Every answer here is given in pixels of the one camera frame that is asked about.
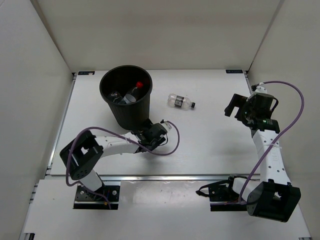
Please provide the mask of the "small clear black-cap bottle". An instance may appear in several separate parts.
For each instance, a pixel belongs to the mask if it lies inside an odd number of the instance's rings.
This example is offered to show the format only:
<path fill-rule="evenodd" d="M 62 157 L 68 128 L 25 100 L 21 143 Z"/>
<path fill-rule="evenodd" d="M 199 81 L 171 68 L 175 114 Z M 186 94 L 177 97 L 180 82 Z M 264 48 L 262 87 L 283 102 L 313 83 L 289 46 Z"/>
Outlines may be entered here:
<path fill-rule="evenodd" d="M 188 97 L 180 96 L 173 93 L 169 94 L 167 104 L 169 107 L 182 110 L 193 110 L 196 106 L 196 103 L 192 102 Z"/>

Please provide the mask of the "red-cap clear bottle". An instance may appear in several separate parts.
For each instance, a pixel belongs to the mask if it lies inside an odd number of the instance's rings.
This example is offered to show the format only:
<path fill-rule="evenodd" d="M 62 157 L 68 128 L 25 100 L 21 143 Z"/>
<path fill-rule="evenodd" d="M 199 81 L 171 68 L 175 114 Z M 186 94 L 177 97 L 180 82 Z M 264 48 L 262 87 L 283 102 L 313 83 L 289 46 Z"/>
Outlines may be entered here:
<path fill-rule="evenodd" d="M 131 88 L 124 96 L 126 104 L 135 103 L 142 95 L 144 84 L 138 81 L 133 88 Z"/>

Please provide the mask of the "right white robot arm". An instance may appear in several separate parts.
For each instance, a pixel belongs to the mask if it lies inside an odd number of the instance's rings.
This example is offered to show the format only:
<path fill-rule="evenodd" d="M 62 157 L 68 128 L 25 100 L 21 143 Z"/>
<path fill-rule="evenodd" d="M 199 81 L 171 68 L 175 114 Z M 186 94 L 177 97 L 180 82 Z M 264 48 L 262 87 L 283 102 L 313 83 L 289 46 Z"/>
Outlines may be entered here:
<path fill-rule="evenodd" d="M 224 110 L 229 117 L 235 107 L 235 118 L 251 130 L 258 154 L 260 181 L 235 177 L 225 186 L 224 193 L 230 200 L 239 197 L 246 202 L 250 216 L 287 222 L 295 210 L 301 191 L 286 173 L 278 137 L 280 127 L 272 119 L 278 100 L 267 93 L 255 93 L 250 97 L 234 94 Z"/>

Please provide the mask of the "orange juice bottle fruit label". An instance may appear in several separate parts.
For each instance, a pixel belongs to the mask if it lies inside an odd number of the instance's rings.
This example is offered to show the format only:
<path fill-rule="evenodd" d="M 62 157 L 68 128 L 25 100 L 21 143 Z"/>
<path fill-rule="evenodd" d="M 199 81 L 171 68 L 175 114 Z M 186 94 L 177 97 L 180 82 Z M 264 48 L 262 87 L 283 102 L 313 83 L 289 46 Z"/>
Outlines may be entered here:
<path fill-rule="evenodd" d="M 107 96 L 107 99 L 114 103 L 119 103 L 122 100 L 122 96 L 118 91 L 113 91 Z"/>

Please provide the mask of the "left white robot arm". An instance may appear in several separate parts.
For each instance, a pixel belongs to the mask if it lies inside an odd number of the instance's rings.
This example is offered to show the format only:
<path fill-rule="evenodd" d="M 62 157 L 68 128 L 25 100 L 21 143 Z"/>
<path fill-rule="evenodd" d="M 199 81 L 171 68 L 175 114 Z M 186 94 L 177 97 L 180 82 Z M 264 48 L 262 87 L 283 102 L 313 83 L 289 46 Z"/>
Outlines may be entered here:
<path fill-rule="evenodd" d="M 136 154 L 153 151 L 166 141 L 172 126 L 167 121 L 149 124 L 143 130 L 128 132 L 120 137 L 96 136 L 86 130 L 74 142 L 71 141 L 59 153 L 61 160 L 74 181 L 86 187 L 93 200 L 106 196 L 106 187 L 94 171 L 97 162 L 104 157 L 120 154 Z"/>

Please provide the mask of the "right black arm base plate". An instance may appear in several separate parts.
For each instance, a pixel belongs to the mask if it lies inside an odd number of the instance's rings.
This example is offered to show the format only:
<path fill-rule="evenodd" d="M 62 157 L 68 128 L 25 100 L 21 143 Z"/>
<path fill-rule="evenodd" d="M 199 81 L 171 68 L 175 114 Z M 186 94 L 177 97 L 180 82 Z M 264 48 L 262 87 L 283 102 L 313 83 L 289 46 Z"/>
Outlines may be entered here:
<path fill-rule="evenodd" d="M 228 179 L 201 186 L 195 193 L 209 198 L 211 212 L 246 212 L 247 205 L 239 203 L 239 194 L 233 190 L 235 180 L 245 182 L 246 176 L 231 175 Z"/>

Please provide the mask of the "large clear green-label bottle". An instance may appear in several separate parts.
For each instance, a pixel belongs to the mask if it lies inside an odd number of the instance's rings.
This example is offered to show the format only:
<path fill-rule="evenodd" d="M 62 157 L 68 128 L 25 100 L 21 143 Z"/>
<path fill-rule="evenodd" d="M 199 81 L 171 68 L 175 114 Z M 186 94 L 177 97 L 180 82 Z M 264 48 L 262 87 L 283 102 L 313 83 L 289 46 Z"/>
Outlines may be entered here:
<path fill-rule="evenodd" d="M 109 100 L 115 104 L 125 105 L 127 102 L 122 96 L 112 96 L 109 98 Z"/>

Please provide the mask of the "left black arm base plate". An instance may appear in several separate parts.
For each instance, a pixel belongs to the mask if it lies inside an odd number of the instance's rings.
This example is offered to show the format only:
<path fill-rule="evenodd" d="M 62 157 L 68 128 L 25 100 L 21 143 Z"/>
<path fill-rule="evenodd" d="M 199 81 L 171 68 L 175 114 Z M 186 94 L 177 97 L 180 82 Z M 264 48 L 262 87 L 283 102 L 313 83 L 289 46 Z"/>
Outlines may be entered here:
<path fill-rule="evenodd" d="M 94 194 L 78 185 L 75 192 L 73 209 L 76 210 L 118 210 L 121 186 L 106 183 Z"/>

